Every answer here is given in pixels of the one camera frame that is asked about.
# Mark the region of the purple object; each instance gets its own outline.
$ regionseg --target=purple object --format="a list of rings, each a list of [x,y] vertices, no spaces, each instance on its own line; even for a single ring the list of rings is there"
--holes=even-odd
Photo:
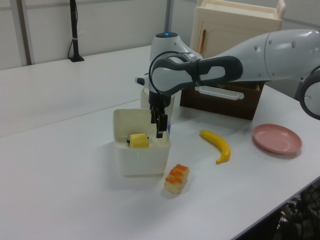
[[[170,128],[171,128],[171,124],[170,124],[170,122],[168,122],[167,125],[166,125],[166,129],[168,129],[169,135],[170,135]]]

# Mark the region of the plastic bin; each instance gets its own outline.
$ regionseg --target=plastic bin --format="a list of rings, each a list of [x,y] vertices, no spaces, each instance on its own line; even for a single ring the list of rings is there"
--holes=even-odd
[[[149,109],[117,109],[113,112],[114,155],[117,172],[122,176],[162,174],[167,165],[171,142],[168,131],[156,138],[156,124]],[[130,148],[131,134],[146,133],[149,147]]]

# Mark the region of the white cup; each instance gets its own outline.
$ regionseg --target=white cup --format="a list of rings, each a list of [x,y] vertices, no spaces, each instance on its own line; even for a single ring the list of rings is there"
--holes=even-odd
[[[173,94],[171,96],[171,102],[170,105],[167,106],[164,109],[165,114],[168,115],[168,122],[170,122],[172,111],[174,109],[174,102],[175,102],[175,95]],[[141,91],[141,98],[140,98],[140,107],[142,109],[149,109],[150,103],[149,103],[149,89],[147,87],[144,87]]]

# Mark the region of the pink plate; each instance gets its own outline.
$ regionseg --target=pink plate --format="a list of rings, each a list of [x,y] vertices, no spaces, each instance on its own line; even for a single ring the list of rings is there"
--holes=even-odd
[[[292,154],[302,146],[302,141],[297,134],[276,124],[257,126],[253,131],[253,138],[261,147],[276,154]]]

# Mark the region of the drawer handle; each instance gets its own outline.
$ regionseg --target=drawer handle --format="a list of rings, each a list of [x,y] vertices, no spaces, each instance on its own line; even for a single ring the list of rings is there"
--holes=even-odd
[[[203,30],[203,32],[202,32],[202,41],[201,41],[201,46],[200,46],[200,54],[202,54],[204,52],[204,43],[205,43],[206,32],[207,32],[207,30]]]

